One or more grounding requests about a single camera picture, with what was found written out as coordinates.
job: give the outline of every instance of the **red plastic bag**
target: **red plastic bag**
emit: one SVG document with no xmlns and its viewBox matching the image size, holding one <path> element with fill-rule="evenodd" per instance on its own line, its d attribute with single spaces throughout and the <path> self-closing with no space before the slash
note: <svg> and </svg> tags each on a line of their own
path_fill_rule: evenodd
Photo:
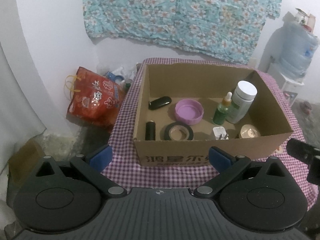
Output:
<svg viewBox="0 0 320 240">
<path fill-rule="evenodd" d="M 112 129 L 125 93 L 115 82 L 79 67 L 68 113 L 95 125 Z"/>
</svg>

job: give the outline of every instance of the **purple gingham tablecloth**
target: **purple gingham tablecloth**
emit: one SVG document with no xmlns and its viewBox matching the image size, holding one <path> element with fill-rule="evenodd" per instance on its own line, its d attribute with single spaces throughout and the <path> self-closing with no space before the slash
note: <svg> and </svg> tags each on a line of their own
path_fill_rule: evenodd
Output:
<svg viewBox="0 0 320 240">
<path fill-rule="evenodd" d="M 139 165 L 136 150 L 133 145 L 132 135 L 136 117 L 138 97 L 142 80 L 142 69 L 146 64 L 174 64 L 178 62 L 194 64 L 220 64 L 212 61 L 184 60 L 173 58 L 148 58 L 143 61 L 137 76 L 126 95 L 121 107 L 116 125 L 109 139 L 113 148 L 112 163 L 104 169 L 102 174 L 130 190 L 132 187 L 188 187 L 192 190 L 204 182 L 212 179 L 218 172 L 211 166 L 202 167 L 142 167 Z M 275 80 L 268 74 L 259 72 L 262 79 L 268 85 L 276 97 L 284 113 L 286 114 L 294 133 L 291 137 L 304 141 L 303 133 L 296 117 L 288 106 L 283 93 L 279 90 Z M 316 202 L 318 187 L 306 181 L 308 174 L 307 165 L 290 157 L 286 150 L 287 141 L 283 143 L 284 153 L 273 155 L 279 157 L 292 176 L 295 178 L 308 200 L 308 208 Z"/>
</svg>

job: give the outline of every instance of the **blue gripper pad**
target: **blue gripper pad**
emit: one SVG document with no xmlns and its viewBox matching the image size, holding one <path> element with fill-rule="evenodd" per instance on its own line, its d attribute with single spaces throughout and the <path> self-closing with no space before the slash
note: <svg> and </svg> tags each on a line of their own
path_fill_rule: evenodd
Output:
<svg viewBox="0 0 320 240">
<path fill-rule="evenodd" d="M 102 172 L 112 161 L 112 147 L 109 145 L 103 146 L 91 156 L 92 157 L 89 159 L 89 165 L 96 171 Z"/>
<path fill-rule="evenodd" d="M 209 149 L 209 162 L 219 173 L 223 172 L 233 164 L 227 155 L 227 153 L 217 149 L 216 147 L 211 147 Z"/>
</svg>

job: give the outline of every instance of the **cardboard box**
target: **cardboard box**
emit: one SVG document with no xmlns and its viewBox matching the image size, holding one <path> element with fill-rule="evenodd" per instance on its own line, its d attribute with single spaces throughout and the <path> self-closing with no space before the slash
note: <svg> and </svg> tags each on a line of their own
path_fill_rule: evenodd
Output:
<svg viewBox="0 0 320 240">
<path fill-rule="evenodd" d="M 212 137 L 212 117 L 222 98 L 234 91 L 240 80 L 251 82 L 258 90 L 249 112 L 237 124 L 223 124 L 229 140 Z M 148 102 L 162 96 L 172 103 L 151 111 Z M 193 98 L 204 108 L 199 124 L 191 126 L 192 141 L 165 141 L 164 129 L 175 122 L 175 104 L 183 98 Z M 156 140 L 145 141 L 146 122 L 156 123 Z M 261 133 L 259 138 L 236 138 L 245 124 L 252 124 Z M 271 155 L 290 135 L 292 128 L 273 94 L 252 69 L 179 63 L 174 65 L 148 65 L 144 69 L 133 141 L 142 166 L 208 165 L 208 151 L 217 146 L 227 153 L 246 155 L 251 159 Z"/>
<path fill-rule="evenodd" d="M 33 139 L 28 140 L 25 145 L 8 160 L 9 171 L 13 182 L 21 186 L 43 156 L 45 156 L 45 154 L 41 146 Z"/>
</svg>

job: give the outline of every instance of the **black battery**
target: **black battery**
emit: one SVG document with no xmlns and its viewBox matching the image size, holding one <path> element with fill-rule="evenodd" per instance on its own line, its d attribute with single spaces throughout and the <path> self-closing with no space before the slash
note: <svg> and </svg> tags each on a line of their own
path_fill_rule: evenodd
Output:
<svg viewBox="0 0 320 240">
<path fill-rule="evenodd" d="M 146 123 L 146 141 L 155 141 L 156 140 L 156 123 L 150 121 Z"/>
</svg>

